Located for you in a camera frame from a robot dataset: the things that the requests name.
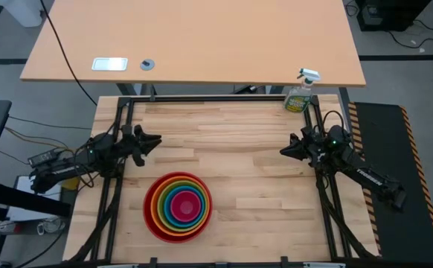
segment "bottle label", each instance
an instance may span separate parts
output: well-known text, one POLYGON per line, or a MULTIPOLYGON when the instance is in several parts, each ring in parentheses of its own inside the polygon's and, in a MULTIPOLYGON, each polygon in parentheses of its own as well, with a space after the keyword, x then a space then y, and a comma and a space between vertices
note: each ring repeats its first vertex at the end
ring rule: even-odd
POLYGON ((303 112, 309 104, 310 97, 289 97, 284 108, 291 112, 303 112))

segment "gray floor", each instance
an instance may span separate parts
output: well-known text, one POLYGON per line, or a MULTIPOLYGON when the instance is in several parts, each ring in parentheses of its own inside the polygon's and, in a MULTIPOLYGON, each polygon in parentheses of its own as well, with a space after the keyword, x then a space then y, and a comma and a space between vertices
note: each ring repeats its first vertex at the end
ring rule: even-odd
MULTIPOLYGON (((433 1, 420 15, 433 27, 433 1)), ((433 43, 427 42, 420 53, 418 49, 403 48, 388 33, 362 33, 356 18, 348 18, 359 55, 433 54, 433 43)), ((0 15, 0 58, 26 58, 39 34, 39 28, 22 28, 4 10, 0 15)), ((400 42, 419 43, 433 33, 419 26, 407 33, 396 33, 400 42)), ((10 114, 50 124, 90 127, 94 106, 74 83, 27 83, 19 80, 23 66, 0 66, 0 99, 13 102, 10 114)), ((365 89, 349 89, 352 101, 401 104, 410 116, 414 137, 423 162, 433 199, 433 62, 363 62, 367 80, 365 89)), ((119 95, 114 84, 84 83, 94 99, 104 95, 119 95)), ((157 85, 159 94, 227 94, 233 86, 157 85)), ((337 93, 337 89, 316 89, 320 93, 337 93)), ((7 125, 30 135, 58 138, 68 146, 76 147, 88 137, 89 131, 59 130, 9 120, 7 125)), ((46 146, 29 144, 4 133, 0 149, 25 160, 34 153, 47 150, 46 146)), ((30 168, 0 154, 0 183, 11 186, 17 175, 30 173, 30 168)), ((54 236, 17 235, 7 239, 2 259, 20 264, 46 247, 54 236)), ((54 249, 32 263, 55 264, 61 260, 66 237, 54 249)))

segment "rainbow bowls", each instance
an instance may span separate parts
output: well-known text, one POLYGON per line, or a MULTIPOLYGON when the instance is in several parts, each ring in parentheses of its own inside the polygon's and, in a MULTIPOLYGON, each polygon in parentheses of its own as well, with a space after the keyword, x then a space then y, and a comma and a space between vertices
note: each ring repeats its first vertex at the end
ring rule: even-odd
POLYGON ((200 234, 210 221, 210 191, 201 179, 174 172, 157 179, 144 198, 149 230, 169 243, 183 243, 200 234))

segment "light wood desk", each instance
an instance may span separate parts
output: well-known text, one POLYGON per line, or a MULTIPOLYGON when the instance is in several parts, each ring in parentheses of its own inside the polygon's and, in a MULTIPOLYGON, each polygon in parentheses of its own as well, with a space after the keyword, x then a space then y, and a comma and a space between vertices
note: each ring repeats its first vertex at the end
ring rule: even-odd
MULTIPOLYGON (((341 109, 337 95, 320 95, 319 100, 322 115, 341 109)), ((100 98, 93 135, 109 128, 117 101, 100 98)), ((289 261, 330 259, 314 170, 279 154, 289 134, 299 134, 305 125, 302 114, 286 111, 280 101, 137 103, 132 124, 162 135, 162 143, 144 167, 132 160, 126 163, 113 263, 148 263, 151 257, 165 263, 277 262, 282 255, 289 261), (214 210, 200 236, 170 244, 147 229, 142 205, 157 178, 178 170, 205 182, 214 210)), ((339 118, 330 116, 325 127, 334 124, 340 124, 339 118)), ((340 174, 336 180, 348 226, 376 254, 360 185, 340 174)), ((97 179, 94 188, 79 193, 64 259, 77 252, 94 228, 101 188, 97 179)), ((341 253, 338 232, 335 235, 341 253)))
MULTIPOLYGON (((83 82, 282 86, 310 68, 318 86, 365 86, 341 0, 59 0, 50 17, 83 82), (92 71, 96 57, 129 64, 92 71)), ((48 22, 21 78, 73 80, 48 22)))

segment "wooden table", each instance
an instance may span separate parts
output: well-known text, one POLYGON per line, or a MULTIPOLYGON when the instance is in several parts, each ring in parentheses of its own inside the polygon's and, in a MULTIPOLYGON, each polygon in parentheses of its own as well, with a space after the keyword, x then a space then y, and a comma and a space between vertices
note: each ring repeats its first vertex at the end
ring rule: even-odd
MULTIPOLYGON (((117 100, 100 98, 93 135, 107 131, 117 100)), ((341 109, 336 95, 320 95, 319 100, 322 115, 341 109)), ((330 259, 314 170, 278 152, 287 146, 290 133, 300 133, 302 114, 286 111, 280 101, 137 103, 132 123, 141 124, 146 133, 161 134, 162 143, 144 167, 126 162, 113 263, 148 263, 151 257, 165 263, 277 262, 282 255, 290 261, 330 259), (147 229, 142 205, 157 178, 178 170, 205 182, 214 210, 200 236, 170 244, 147 229)), ((339 118, 330 116, 325 127, 334 124, 340 124, 339 118)), ((348 226, 376 254, 360 185, 341 174, 336 180, 348 226)), ((74 255, 92 231, 101 187, 97 179, 94 188, 79 193, 64 259, 74 255)), ((342 252, 340 239, 336 241, 342 252)))
MULTIPOLYGON (((365 86, 339 0, 59 0, 50 17, 83 82, 282 86, 310 68, 318 86, 365 86), (92 71, 96 57, 128 58, 127 70, 92 71)), ((21 78, 74 80, 48 22, 21 78)))

